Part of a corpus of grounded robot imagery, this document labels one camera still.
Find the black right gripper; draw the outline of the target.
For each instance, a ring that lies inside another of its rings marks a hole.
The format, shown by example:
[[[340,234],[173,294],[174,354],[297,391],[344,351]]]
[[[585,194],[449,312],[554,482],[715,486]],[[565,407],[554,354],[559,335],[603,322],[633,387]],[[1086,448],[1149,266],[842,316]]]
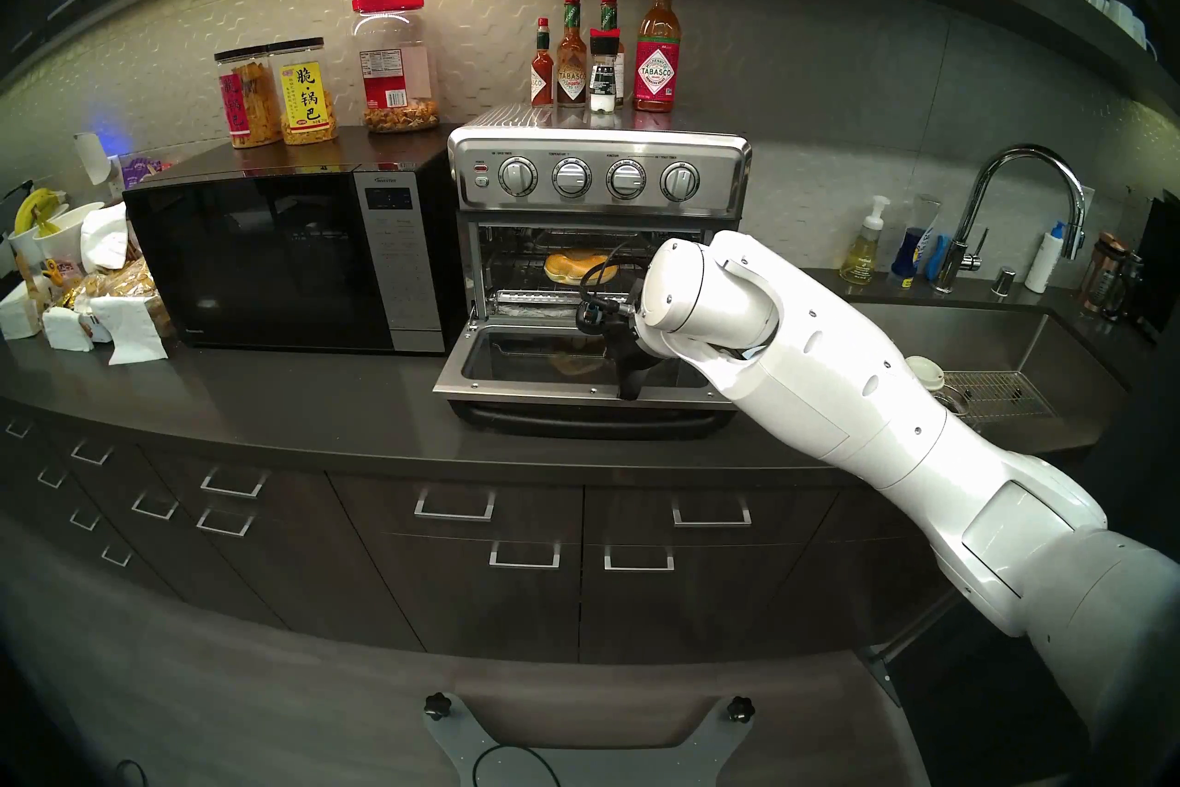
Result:
[[[670,350],[653,349],[637,329],[637,306],[643,283],[632,283],[625,301],[602,295],[588,283],[579,284],[581,303],[576,324],[588,336],[601,336],[608,360],[615,367],[618,399],[637,401],[649,373],[666,361],[678,356]]]

